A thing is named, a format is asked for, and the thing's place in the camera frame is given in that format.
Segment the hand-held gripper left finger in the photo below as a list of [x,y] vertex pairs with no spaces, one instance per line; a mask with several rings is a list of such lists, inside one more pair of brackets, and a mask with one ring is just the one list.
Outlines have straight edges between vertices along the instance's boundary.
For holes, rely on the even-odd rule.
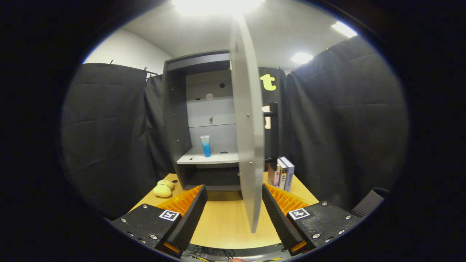
[[207,201],[207,188],[201,184],[156,206],[143,203],[110,224],[136,242],[180,258],[191,243]]

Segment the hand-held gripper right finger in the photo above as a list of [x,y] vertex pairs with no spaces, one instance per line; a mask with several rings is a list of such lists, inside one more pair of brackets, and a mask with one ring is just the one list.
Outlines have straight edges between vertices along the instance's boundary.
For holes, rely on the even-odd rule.
[[262,200],[284,249],[291,256],[326,245],[362,221],[328,201],[311,205],[269,184],[262,186]]

